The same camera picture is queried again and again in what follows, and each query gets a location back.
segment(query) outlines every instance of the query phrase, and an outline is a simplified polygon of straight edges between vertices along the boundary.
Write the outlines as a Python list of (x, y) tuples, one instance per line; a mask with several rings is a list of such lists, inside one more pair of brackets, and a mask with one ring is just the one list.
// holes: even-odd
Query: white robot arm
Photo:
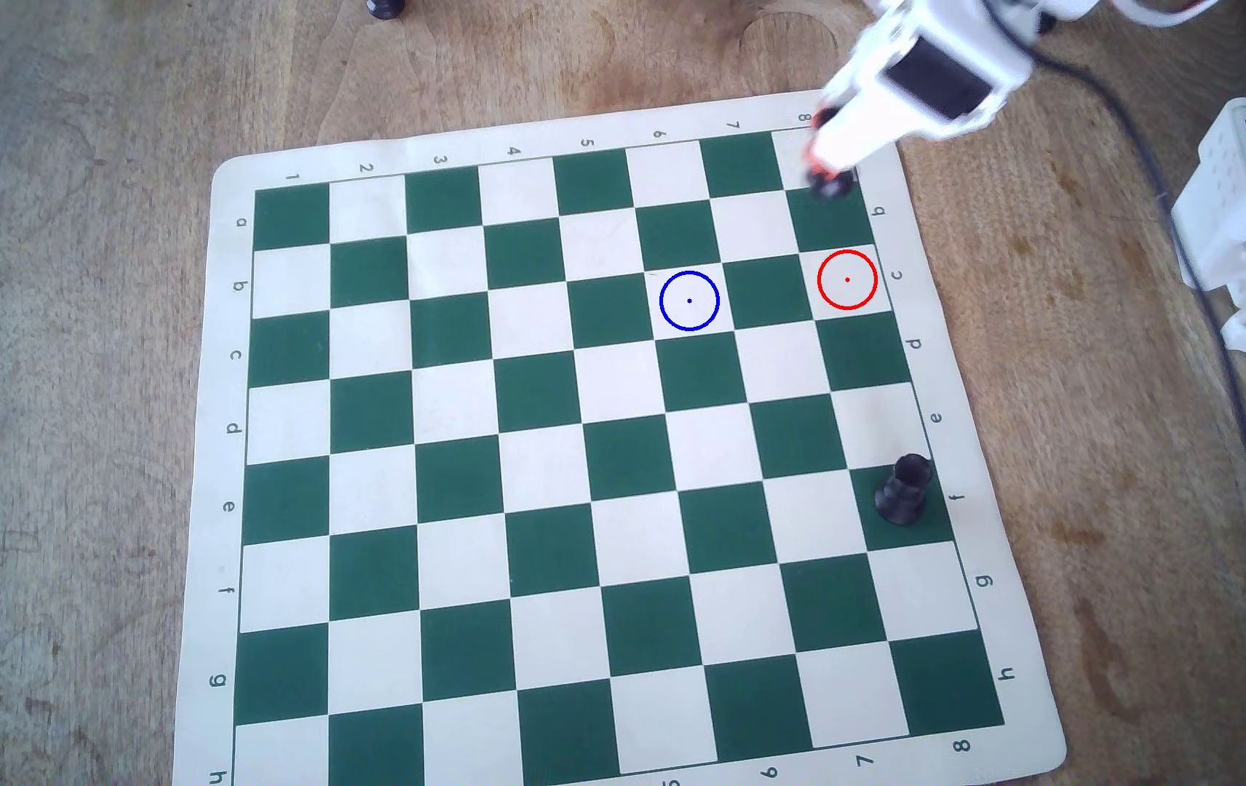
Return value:
[[(826, 199), (850, 191), (866, 154), (900, 138), (949, 138), (992, 122), (1033, 62), (994, 25), (983, 0), (867, 0), (878, 14), (851, 60), (827, 82), (812, 112), (811, 188)], [(1210, 9), (1175, 12), (1109, 0), (1133, 21), (1169, 27)], [(1032, 44), (1054, 20), (1073, 20), (1095, 0), (997, 0), (1003, 24)], [(1234, 98), (1200, 143), (1200, 167), (1174, 208), (1180, 244), (1206, 290), (1227, 286), (1241, 308), (1224, 328), (1246, 351), (1246, 98)], [(1184, 272), (1187, 283), (1191, 277)]]

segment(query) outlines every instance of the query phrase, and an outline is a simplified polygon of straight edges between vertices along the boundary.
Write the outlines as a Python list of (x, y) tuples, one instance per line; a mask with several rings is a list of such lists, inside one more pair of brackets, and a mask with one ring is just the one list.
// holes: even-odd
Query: chess mat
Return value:
[(814, 105), (221, 168), (178, 784), (1063, 760), (897, 152), (816, 202)]

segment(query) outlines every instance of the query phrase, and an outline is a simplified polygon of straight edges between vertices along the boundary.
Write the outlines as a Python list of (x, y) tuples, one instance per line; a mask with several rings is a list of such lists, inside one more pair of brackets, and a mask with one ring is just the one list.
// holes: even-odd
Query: chess piece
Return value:
[(933, 466), (918, 453), (901, 456), (893, 463), (890, 480), (876, 490), (876, 512), (891, 524), (907, 527), (923, 513)]
[(405, 0), (366, 0), (366, 10), (378, 20), (394, 20), (405, 11)]

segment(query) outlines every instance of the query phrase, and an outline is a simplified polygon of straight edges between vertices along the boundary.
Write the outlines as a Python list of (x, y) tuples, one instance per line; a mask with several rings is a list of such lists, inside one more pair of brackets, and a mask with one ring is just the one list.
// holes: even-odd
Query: black chess piece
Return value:
[(900, 456), (890, 478), (876, 490), (876, 512), (891, 524), (907, 527), (923, 513), (933, 466), (918, 453)]
[(366, 0), (366, 10), (378, 20), (394, 20), (405, 12), (405, 0)]
[(824, 202), (835, 202), (851, 193), (851, 187), (857, 183), (857, 177), (851, 169), (844, 169), (837, 174), (807, 171), (807, 188), (811, 196)]

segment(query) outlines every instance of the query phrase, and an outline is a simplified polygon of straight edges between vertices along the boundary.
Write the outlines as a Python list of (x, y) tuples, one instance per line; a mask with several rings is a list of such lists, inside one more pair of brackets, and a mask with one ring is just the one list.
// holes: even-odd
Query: wooden table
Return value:
[[(207, 203), (234, 154), (819, 87), (846, 0), (0, 0), (0, 784), (169, 777)], [(1179, 188), (1246, 6), (1048, 41)], [(1246, 781), (1246, 468), (1131, 153), (1039, 76), (902, 146), (1068, 731), (1057, 784)], [(1246, 357), (1241, 357), (1246, 381)]]

